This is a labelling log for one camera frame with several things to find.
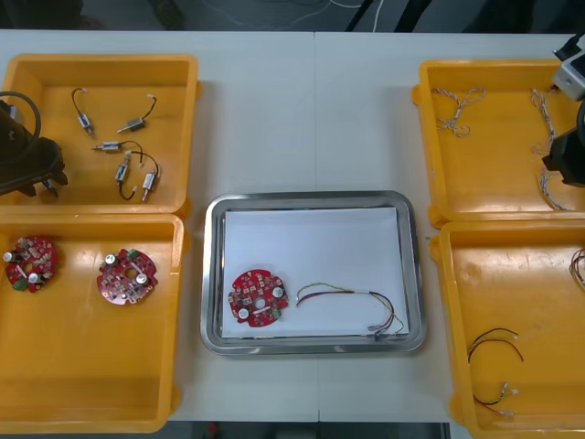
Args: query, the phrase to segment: white table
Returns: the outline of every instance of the white table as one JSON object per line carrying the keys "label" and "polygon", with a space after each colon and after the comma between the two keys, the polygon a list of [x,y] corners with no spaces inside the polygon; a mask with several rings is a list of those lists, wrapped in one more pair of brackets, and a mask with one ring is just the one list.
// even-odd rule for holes
{"label": "white table", "polygon": [[[550,58],[563,36],[0,31],[21,52],[188,52],[201,96],[174,420],[449,422],[449,360],[410,88],[425,59]],[[261,170],[271,168],[270,173]],[[222,358],[198,334],[202,213],[224,193],[394,189],[412,202],[429,323],[408,354]],[[463,437],[463,429],[457,429]]]}

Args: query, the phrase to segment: tray rim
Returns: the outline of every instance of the tray rim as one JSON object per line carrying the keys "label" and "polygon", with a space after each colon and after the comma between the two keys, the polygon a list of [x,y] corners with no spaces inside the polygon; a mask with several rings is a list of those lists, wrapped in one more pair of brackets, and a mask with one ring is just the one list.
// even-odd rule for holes
{"label": "tray rim", "polygon": [[[216,333],[215,310],[211,296],[220,290],[220,261],[223,252],[223,227],[225,213],[230,205],[249,206],[242,210],[265,210],[263,203],[275,203],[271,210],[283,209],[363,209],[395,207],[399,217],[399,243],[402,260],[402,275],[409,309],[410,332],[405,336],[390,336],[379,342],[365,336],[287,337],[287,346],[279,345],[282,337],[245,338],[245,343],[226,342]],[[223,195],[214,199],[206,212],[203,273],[201,291],[200,334],[203,344],[220,355],[256,354],[310,354],[409,351],[419,347],[427,334],[424,299],[420,275],[418,240],[412,205],[406,197],[395,191],[332,191],[332,192],[275,192],[245,195]]]}

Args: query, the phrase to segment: yellow storage tray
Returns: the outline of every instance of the yellow storage tray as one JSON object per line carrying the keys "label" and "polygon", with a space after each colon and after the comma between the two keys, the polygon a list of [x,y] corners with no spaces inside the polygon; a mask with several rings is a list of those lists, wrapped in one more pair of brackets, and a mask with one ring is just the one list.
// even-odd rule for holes
{"label": "yellow storage tray", "polygon": [[[71,101],[76,102],[94,125],[96,139],[81,128]],[[188,209],[186,192],[191,163],[195,123],[197,61],[190,55],[38,55],[13,58],[5,75],[3,89],[20,91],[38,106],[41,135],[56,141],[63,150],[67,186],[58,198],[37,186],[40,196],[20,193],[0,197],[4,213],[173,213]],[[143,116],[158,99],[147,126],[133,133],[117,134],[126,123]],[[34,130],[34,117],[25,102],[17,105],[25,126]],[[148,203],[141,201],[147,171],[154,168],[146,157],[144,168],[133,155],[125,191],[139,188],[131,201],[118,194],[114,175],[123,154],[106,154],[91,148],[103,141],[134,140],[161,166],[161,176]]]}
{"label": "yellow storage tray", "polygon": [[[47,235],[55,278],[35,294],[0,277],[0,433],[153,432],[176,407],[176,317],[184,229],[174,215],[3,215],[0,248]],[[106,254],[135,248],[155,289],[112,305],[96,278]]]}
{"label": "yellow storage tray", "polygon": [[[532,89],[546,92],[554,60],[427,61],[412,93],[418,105],[431,187],[429,217],[436,227],[451,220],[538,220],[585,218],[585,192],[553,177],[548,190],[567,211],[553,210],[538,185],[541,158],[535,144],[548,145],[548,125],[531,101]],[[459,138],[438,130],[436,118],[450,119],[454,100],[431,92],[452,91],[460,99],[473,87],[485,97],[466,106],[458,125],[471,132]],[[560,134],[574,128],[578,104],[562,92],[547,97]]]}
{"label": "yellow storage tray", "polygon": [[[569,274],[585,247],[585,220],[451,222],[431,241],[452,370],[453,419],[475,438],[582,437],[585,294]],[[467,350],[495,327],[519,334],[522,362],[505,343]],[[493,406],[503,382],[518,394]]]}

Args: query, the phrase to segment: stainless steel tray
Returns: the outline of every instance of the stainless steel tray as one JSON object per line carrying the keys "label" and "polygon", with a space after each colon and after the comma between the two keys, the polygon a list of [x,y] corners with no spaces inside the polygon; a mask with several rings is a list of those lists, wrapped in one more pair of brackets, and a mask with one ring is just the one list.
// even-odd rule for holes
{"label": "stainless steel tray", "polygon": [[[397,210],[402,280],[408,309],[409,333],[371,336],[222,337],[226,212],[288,209]],[[419,252],[410,202],[398,192],[301,192],[226,195],[207,208],[203,253],[201,337],[211,351],[222,355],[328,352],[406,351],[417,348],[427,333],[420,283]]]}

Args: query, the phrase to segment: circular circuit board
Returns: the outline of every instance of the circular circuit board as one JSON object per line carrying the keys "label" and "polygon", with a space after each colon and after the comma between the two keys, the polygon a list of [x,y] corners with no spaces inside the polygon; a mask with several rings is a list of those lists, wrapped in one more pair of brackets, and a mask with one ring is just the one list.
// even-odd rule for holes
{"label": "circular circuit board", "polygon": [[154,290],[154,262],[135,249],[106,255],[98,276],[100,294],[111,304],[136,304]]}
{"label": "circular circuit board", "polygon": [[229,293],[231,312],[238,323],[251,327],[266,327],[279,319],[288,306],[284,284],[267,270],[250,270],[236,279]]}
{"label": "circular circuit board", "polygon": [[57,251],[44,236],[20,238],[16,247],[4,253],[6,277],[15,290],[35,293],[55,274]]}

